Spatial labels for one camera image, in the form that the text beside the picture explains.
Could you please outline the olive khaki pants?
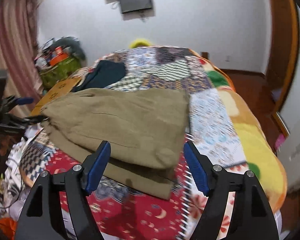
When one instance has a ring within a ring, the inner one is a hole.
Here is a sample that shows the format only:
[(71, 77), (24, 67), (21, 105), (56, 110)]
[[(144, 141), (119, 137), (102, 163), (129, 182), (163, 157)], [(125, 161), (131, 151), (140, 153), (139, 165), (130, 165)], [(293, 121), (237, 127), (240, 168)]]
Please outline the olive khaki pants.
[(189, 123), (185, 90), (132, 92), (90, 88), (41, 108), (50, 140), (82, 162), (102, 141), (111, 146), (104, 175), (143, 193), (169, 199)]

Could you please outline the green storage bag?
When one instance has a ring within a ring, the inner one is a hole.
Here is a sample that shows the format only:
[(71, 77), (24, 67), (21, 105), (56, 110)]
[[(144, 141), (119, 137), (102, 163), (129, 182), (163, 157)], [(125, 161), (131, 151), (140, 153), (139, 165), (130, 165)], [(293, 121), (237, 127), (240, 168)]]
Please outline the green storage bag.
[(81, 68), (80, 61), (72, 56), (67, 57), (63, 61), (48, 69), (39, 72), (45, 89), (51, 89), (58, 81), (67, 79), (72, 73)]

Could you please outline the wooden lap desk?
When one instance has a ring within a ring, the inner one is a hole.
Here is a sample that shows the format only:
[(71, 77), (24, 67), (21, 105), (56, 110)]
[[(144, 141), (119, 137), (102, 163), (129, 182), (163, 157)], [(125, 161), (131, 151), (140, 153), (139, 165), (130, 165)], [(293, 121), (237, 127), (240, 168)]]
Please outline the wooden lap desk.
[(41, 108), (56, 98), (64, 96), (65, 94), (69, 93), (72, 88), (79, 83), (81, 80), (80, 77), (74, 77), (70, 79), (66, 79), (63, 81), (57, 82), (43, 97), (42, 99), (36, 104), (34, 109), (31, 112), (31, 116), (39, 115)]

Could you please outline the patchwork patterned bed quilt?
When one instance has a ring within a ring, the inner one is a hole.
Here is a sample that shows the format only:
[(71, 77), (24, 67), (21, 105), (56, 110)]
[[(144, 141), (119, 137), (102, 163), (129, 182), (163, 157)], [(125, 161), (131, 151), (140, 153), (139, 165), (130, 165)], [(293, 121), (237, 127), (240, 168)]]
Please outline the patchwork patterned bed quilt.
[(230, 82), (187, 48), (142, 47), (104, 57), (126, 75), (105, 88), (53, 98), (25, 147), (20, 171), (67, 171), (106, 140), (111, 158), (88, 203), (100, 230), (121, 239), (188, 239), (207, 198), (183, 155), (194, 142), (211, 163), (243, 172), (247, 162), (222, 99)]

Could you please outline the orange box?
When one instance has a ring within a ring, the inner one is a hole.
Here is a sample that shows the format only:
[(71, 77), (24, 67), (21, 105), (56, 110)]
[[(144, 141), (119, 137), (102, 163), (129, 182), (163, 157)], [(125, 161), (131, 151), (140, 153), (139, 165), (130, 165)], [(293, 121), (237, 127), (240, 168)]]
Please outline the orange box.
[(54, 51), (53, 58), (50, 60), (50, 66), (53, 67), (62, 62), (63, 60), (67, 59), (68, 57), (69, 55), (66, 52), (64, 52), (62, 47), (58, 46)]

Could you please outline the grey neck pillow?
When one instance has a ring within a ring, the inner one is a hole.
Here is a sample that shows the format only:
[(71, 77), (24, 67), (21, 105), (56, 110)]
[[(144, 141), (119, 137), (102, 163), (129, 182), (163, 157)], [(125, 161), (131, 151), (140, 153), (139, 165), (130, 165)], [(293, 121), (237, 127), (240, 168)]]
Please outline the grey neck pillow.
[(62, 37), (50, 46), (51, 50), (55, 50), (57, 47), (62, 47), (63, 49), (70, 48), (71, 55), (77, 57), (82, 61), (86, 60), (85, 52), (82, 49), (79, 40), (72, 36)]

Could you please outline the striped pink curtain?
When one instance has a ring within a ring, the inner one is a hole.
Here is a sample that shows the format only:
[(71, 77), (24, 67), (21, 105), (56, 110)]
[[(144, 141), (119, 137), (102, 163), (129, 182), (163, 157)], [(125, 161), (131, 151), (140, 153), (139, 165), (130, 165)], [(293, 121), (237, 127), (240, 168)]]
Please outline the striped pink curtain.
[(42, 97), (43, 85), (35, 67), (38, 0), (0, 0), (0, 70), (8, 72), (5, 96), (33, 98), (12, 113), (28, 116)]

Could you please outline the dark navy folded garment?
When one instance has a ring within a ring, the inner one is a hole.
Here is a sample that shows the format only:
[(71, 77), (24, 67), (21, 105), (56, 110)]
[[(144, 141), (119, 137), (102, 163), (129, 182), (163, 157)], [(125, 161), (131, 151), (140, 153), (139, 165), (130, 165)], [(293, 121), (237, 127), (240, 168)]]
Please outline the dark navy folded garment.
[(72, 88), (71, 92), (79, 92), (89, 88), (105, 88), (116, 83), (126, 75), (124, 63), (101, 60), (82, 82), (81, 85)]

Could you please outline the yellow foam bed guard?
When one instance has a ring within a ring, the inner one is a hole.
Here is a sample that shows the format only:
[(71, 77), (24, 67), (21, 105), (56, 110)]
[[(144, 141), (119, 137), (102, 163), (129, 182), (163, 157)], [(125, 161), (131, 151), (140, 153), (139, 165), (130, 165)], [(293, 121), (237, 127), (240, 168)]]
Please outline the yellow foam bed guard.
[(149, 40), (144, 39), (144, 38), (137, 38), (130, 43), (129, 48), (134, 49), (134, 48), (139, 48), (139, 47), (149, 47), (151, 45), (152, 44)]

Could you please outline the brown wooden door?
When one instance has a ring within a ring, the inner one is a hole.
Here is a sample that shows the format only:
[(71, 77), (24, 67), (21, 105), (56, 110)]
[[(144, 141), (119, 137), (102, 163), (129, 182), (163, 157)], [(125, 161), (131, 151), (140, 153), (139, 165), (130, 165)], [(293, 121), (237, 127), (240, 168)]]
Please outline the brown wooden door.
[(271, 48), (266, 81), (271, 90), (284, 84), (293, 41), (293, 0), (270, 0)]

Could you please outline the small black wall monitor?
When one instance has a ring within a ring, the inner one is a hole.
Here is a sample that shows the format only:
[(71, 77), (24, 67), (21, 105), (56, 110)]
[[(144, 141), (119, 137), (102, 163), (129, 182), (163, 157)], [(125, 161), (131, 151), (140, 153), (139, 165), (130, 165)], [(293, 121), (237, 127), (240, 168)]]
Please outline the small black wall monitor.
[(119, 3), (123, 14), (153, 8), (152, 0), (119, 0)]

